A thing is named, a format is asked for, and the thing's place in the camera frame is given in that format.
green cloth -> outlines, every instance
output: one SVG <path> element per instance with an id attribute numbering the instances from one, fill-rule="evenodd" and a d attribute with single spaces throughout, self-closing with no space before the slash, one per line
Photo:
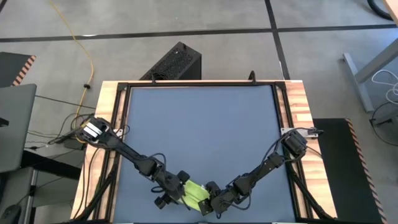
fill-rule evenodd
<path id="1" fill-rule="evenodd" d="M 185 195 L 182 196 L 182 198 L 184 199 L 185 203 L 189 207 L 198 210 L 200 212 L 198 202 L 206 198 L 209 198 L 210 195 L 207 192 L 207 190 L 203 189 L 201 185 L 198 185 L 191 180 L 188 180 L 185 183 L 184 190 L 185 190 Z"/>

white cable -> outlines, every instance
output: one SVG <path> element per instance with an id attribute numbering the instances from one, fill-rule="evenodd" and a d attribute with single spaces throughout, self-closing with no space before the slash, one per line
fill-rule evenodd
<path id="1" fill-rule="evenodd" d="M 393 77 L 395 77 L 395 78 L 397 79 L 397 82 L 396 82 L 395 84 L 391 84 L 391 83 L 385 83 L 385 82 L 374 81 L 374 77 L 375 77 L 377 74 L 381 73 L 381 72 L 387 72 L 388 74 L 392 75 Z M 377 84 L 392 86 L 392 88 L 386 92 L 386 100 L 388 100 L 390 103 L 393 103 L 393 104 L 395 104 L 395 105 L 398 105 L 397 102 L 391 100 L 391 99 L 388 97 L 388 94 L 389 94 L 390 92 L 392 92 L 395 96 L 398 96 L 398 76 L 397 76 L 396 74 L 394 74 L 394 73 L 392 73 L 392 72 L 390 72 L 390 71 L 388 71 L 388 70 L 380 70 L 380 71 L 376 72 L 376 73 L 372 76 L 372 82 L 377 83 Z"/>

yellow cable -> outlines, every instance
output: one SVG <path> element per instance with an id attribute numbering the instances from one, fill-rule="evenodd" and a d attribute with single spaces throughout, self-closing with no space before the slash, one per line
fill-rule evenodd
<path id="1" fill-rule="evenodd" d="M 89 84 L 91 83 L 93 77 L 94 77 L 94 65 L 93 65 L 93 60 L 91 59 L 89 53 L 88 53 L 87 50 L 84 48 L 84 46 L 82 46 L 82 44 L 81 44 L 79 41 L 76 40 L 76 37 L 75 37 L 75 35 L 73 34 L 73 31 L 72 31 L 72 29 L 70 28 L 70 26 L 69 26 L 67 20 L 64 18 L 64 16 L 62 15 L 62 13 L 58 10 L 58 8 L 57 8 L 57 7 L 55 6 L 55 4 L 52 2 L 52 0 L 50 0 L 50 4 L 51 4 L 51 6 L 55 9 L 55 11 L 58 13 L 58 15 L 61 17 L 63 23 L 65 23 L 65 25 L 68 27 L 68 30 L 69 30 L 70 34 L 72 35 L 73 40 L 84 50 L 84 52 L 86 53 L 86 55 L 87 55 L 87 57 L 88 57 L 88 60 L 90 61 L 90 65 L 91 65 L 91 75 L 90 75 L 90 78 L 88 79 L 88 81 L 87 81 L 87 83 L 86 83 L 87 85 L 89 85 Z M 87 88 L 85 88 L 85 90 L 83 91 L 83 94 L 81 95 L 80 102 L 79 102 L 79 107 L 78 107 L 77 110 L 76 110 L 76 116 L 75 116 L 75 118 L 77 118 L 77 117 L 79 116 L 79 112 L 80 112 L 81 106 L 82 106 L 82 104 L 83 104 L 83 100 L 84 100 L 84 98 L 85 98 L 85 96 L 86 96 L 86 92 L 87 92 Z M 76 120 L 73 122 L 72 125 L 73 125 L 73 128 L 76 128 Z"/>

desk leg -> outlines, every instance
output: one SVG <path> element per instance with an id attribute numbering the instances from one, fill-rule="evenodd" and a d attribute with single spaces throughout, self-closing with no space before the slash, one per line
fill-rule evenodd
<path id="1" fill-rule="evenodd" d="M 81 171 L 80 168 L 71 166 L 69 164 L 58 162 L 33 152 L 24 151 L 22 155 L 21 168 L 30 166 L 39 171 L 48 172 L 75 180 L 79 180 Z"/>
<path id="2" fill-rule="evenodd" d="M 350 76 L 353 77 L 354 87 L 361 98 L 366 112 L 374 111 L 371 99 L 369 97 L 368 91 L 365 87 L 364 82 L 371 78 L 378 70 L 382 69 L 389 62 L 398 56 L 398 39 L 393 41 L 386 49 L 384 49 L 379 55 L 377 55 L 373 60 L 371 60 L 365 67 L 360 71 L 356 68 L 353 59 L 349 53 L 344 53 L 343 58 L 349 67 L 351 72 Z"/>

gray floor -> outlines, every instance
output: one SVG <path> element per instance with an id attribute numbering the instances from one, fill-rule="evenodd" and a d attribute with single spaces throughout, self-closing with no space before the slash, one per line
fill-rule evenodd
<path id="1" fill-rule="evenodd" d="M 375 16 L 366 0 L 271 0 L 271 3 L 278 27 L 393 24 Z M 55 4 L 76 35 L 271 27 L 263 0 L 57 0 Z M 0 13 L 0 30 L 0 38 L 69 35 L 46 0 L 9 0 Z M 368 121 L 370 115 L 364 112 L 355 95 L 341 59 L 343 53 L 349 52 L 361 68 L 398 37 L 398 30 L 279 35 L 290 76 L 304 81 L 313 117 L 347 117 L 353 121 L 387 219 L 397 223 L 398 148 L 384 144 L 374 135 Z M 82 44 L 91 54 L 96 70 L 85 105 L 96 106 L 103 80 L 139 79 L 178 41 L 203 54 L 203 79 L 246 79 L 251 70 L 260 79 L 283 79 L 271 33 L 84 40 Z M 79 102 L 82 84 L 90 76 L 90 65 L 73 41 L 0 43 L 0 51 L 37 56 L 22 84 L 36 83 L 38 95 Z M 386 68 L 398 73 L 398 60 Z M 384 86 L 373 83 L 367 86 L 375 105 L 385 101 Z M 57 133 L 63 119 L 75 110 L 71 105 L 37 98 L 30 129 Z M 43 139 L 29 136 L 28 140 Z M 53 156 L 67 151 L 57 146 L 39 149 L 38 153 Z M 74 166 L 82 160 L 83 154 L 79 152 L 64 158 Z M 52 178 L 40 174 L 39 182 L 46 183 Z M 39 198 L 48 198 L 53 190 L 68 196 L 59 198 L 61 204 L 38 210 L 36 223 L 65 221 L 76 185 L 71 180 L 48 185 Z M 42 205 L 44 201 L 38 199 L 37 203 Z M 50 215 L 53 211 L 63 215 L 57 219 Z"/>

